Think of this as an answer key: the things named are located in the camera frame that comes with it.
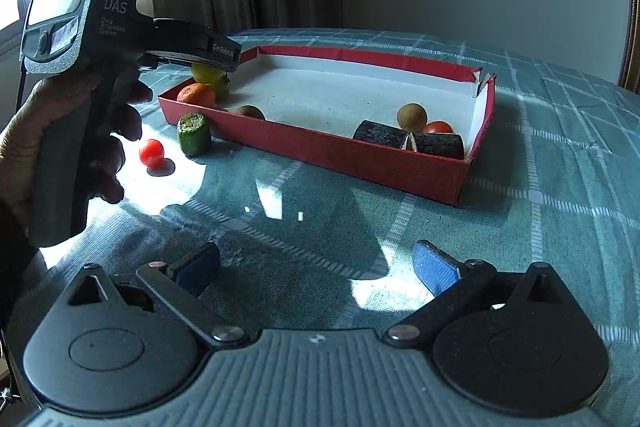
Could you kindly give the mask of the person's left hand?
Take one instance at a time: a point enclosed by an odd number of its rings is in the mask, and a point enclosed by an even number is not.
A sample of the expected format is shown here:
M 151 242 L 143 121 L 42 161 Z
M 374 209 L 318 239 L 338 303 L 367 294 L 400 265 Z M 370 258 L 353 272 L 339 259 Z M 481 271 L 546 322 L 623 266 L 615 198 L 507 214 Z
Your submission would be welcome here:
M 50 130 L 88 102 L 99 83 L 100 76 L 88 72 L 44 78 L 1 132 L 1 202 L 26 233 L 36 217 L 38 174 L 47 159 Z M 122 142 L 111 135 L 99 139 L 90 160 L 98 172 L 89 182 L 89 195 L 121 202 L 125 191 L 117 175 L 126 160 Z

